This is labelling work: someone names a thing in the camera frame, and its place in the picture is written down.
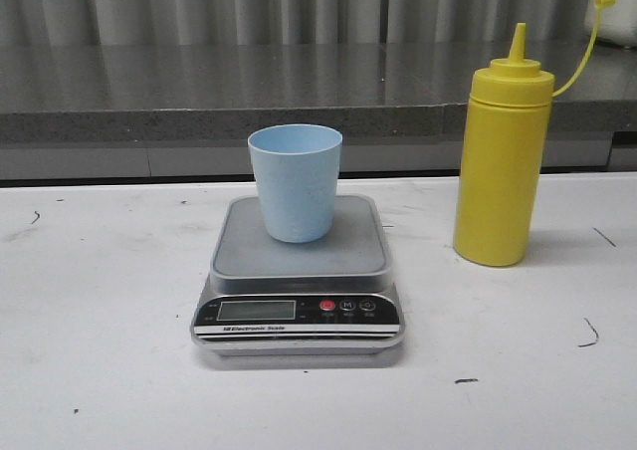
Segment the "light blue plastic cup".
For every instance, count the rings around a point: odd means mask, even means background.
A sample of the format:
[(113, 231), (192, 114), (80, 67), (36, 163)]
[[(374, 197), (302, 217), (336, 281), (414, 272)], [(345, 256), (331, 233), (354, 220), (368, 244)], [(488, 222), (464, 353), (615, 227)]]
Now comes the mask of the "light blue plastic cup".
[(268, 233), (287, 243), (324, 236), (334, 215), (342, 134), (324, 125), (282, 124), (248, 137)]

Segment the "yellow squeeze bottle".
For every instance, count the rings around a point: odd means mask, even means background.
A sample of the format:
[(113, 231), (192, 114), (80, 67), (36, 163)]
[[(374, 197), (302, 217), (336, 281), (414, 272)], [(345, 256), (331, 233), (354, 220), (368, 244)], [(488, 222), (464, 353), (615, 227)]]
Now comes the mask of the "yellow squeeze bottle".
[(594, 0), (595, 19), (573, 75), (556, 87), (554, 74), (526, 55), (527, 26), (518, 23), (508, 54), (477, 70), (467, 106), (453, 248), (488, 267), (509, 267), (527, 251), (536, 188), (554, 98), (586, 67), (603, 10), (616, 0)]

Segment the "silver electronic kitchen scale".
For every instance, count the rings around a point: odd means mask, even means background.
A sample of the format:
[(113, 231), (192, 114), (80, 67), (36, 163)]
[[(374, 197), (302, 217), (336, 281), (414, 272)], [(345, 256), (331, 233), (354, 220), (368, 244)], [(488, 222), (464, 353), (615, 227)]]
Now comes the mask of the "silver electronic kitchen scale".
[(374, 201), (338, 196), (329, 232), (303, 244), (272, 238), (257, 198), (232, 201), (190, 332), (254, 367), (392, 364), (405, 323)]

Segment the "grey steel counter shelf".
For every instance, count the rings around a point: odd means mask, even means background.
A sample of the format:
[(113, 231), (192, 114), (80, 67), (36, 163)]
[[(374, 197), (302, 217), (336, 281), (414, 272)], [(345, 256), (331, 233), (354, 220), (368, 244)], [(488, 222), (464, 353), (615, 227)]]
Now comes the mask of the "grey steel counter shelf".
[(9, 46), (1, 178), (232, 180), (247, 138), (286, 123), (343, 136), (346, 177), (454, 174), (473, 73), (501, 42)]

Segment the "white container on shelf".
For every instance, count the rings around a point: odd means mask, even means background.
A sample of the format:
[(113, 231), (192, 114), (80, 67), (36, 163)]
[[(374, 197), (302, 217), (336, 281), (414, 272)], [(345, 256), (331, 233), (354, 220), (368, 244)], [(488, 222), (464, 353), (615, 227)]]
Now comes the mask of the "white container on shelf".
[[(595, 19), (595, 0), (588, 1), (584, 30), (590, 34)], [(616, 0), (602, 11), (597, 39), (626, 48), (636, 48), (636, 0)]]

